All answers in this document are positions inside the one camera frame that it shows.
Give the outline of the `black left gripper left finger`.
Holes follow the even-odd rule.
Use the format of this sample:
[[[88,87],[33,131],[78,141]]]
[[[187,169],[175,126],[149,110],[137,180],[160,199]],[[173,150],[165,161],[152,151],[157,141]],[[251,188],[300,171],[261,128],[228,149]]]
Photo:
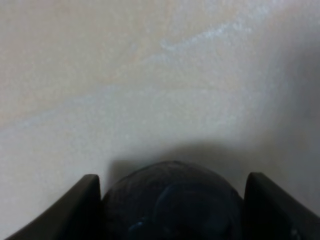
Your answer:
[[[81,178],[62,198],[9,240],[100,240],[101,187],[98,175]]]

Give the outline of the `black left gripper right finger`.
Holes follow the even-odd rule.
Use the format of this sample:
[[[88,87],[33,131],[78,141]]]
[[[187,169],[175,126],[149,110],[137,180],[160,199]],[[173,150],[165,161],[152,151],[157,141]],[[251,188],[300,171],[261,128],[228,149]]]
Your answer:
[[[318,240],[320,218],[264,174],[250,173],[243,233],[246,240]]]

